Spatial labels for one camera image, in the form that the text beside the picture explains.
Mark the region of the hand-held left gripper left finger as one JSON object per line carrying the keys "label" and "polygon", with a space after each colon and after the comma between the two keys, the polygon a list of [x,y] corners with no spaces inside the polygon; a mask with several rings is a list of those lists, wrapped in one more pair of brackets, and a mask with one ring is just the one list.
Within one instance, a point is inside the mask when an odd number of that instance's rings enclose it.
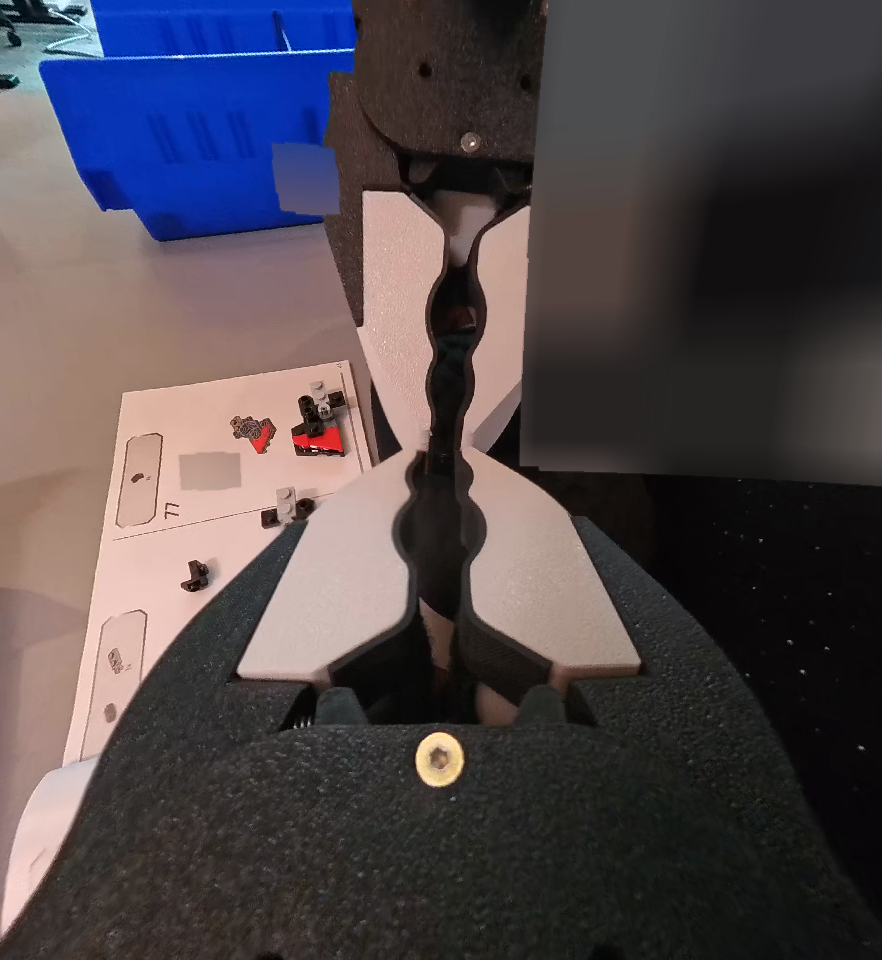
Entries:
{"label": "hand-held left gripper left finger", "polygon": [[390,684],[427,670],[415,574],[400,545],[417,450],[402,450],[322,503],[237,667],[243,680]]}

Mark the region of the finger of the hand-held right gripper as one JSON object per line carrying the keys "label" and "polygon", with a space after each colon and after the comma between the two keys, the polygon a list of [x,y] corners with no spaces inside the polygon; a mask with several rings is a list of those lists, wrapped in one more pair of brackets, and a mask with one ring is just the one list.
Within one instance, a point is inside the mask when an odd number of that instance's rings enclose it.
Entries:
{"label": "finger of the hand-held right gripper", "polygon": [[528,205],[487,224],[471,249],[471,279],[481,297],[471,352],[472,392],[462,447],[488,452],[521,397],[530,211]]}
{"label": "finger of the hand-held right gripper", "polygon": [[362,240],[362,351],[400,448],[424,452],[433,416],[430,311],[447,272],[447,232],[417,198],[366,190]]}

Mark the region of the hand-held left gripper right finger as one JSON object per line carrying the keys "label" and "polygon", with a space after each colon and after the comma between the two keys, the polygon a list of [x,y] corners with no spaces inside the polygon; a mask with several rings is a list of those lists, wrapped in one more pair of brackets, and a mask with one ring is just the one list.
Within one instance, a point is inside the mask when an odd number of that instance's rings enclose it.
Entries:
{"label": "hand-held left gripper right finger", "polygon": [[549,671],[639,671],[640,657],[570,514],[485,453],[463,453],[484,535],[470,565],[480,622]]}

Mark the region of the white brick instruction booklet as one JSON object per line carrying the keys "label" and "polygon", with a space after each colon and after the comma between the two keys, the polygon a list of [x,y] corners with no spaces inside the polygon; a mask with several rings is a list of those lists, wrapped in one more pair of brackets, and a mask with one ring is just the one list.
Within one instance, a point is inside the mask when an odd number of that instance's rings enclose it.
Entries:
{"label": "white brick instruction booklet", "polygon": [[[312,387],[343,396],[344,453],[302,455]],[[122,396],[63,765],[104,749],[184,627],[293,519],[372,466],[348,361]]]}

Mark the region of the blue plastic crate with divider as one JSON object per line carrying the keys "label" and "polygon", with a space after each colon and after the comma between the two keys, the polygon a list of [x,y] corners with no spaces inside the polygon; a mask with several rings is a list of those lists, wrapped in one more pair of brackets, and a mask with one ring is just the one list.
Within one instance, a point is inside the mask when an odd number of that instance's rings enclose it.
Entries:
{"label": "blue plastic crate with divider", "polygon": [[90,1],[108,58],[352,49],[350,1]]}

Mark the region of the large blue plastic crate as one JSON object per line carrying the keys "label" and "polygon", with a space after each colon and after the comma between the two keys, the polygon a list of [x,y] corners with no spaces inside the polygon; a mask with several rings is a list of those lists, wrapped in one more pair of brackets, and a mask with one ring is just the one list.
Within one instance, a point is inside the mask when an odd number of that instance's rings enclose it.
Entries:
{"label": "large blue plastic crate", "polygon": [[158,242],[337,212],[328,77],[353,50],[46,60],[39,75],[99,209]]}

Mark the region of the white rounded object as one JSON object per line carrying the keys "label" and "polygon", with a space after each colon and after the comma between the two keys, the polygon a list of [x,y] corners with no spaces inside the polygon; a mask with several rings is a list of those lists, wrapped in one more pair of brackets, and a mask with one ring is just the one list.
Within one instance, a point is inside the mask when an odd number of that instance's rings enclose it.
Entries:
{"label": "white rounded object", "polygon": [[28,799],[8,861],[0,935],[7,933],[49,871],[77,818],[99,760],[97,754],[49,772]]}

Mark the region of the white metal chair frame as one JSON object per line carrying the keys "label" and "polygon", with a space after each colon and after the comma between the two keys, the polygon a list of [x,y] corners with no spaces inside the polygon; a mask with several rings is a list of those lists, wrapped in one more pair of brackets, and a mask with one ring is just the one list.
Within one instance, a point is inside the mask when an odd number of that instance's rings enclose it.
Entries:
{"label": "white metal chair frame", "polygon": [[45,43],[46,57],[77,60],[99,60],[104,57],[93,7],[89,2],[45,1],[52,22],[48,24],[55,34]]}

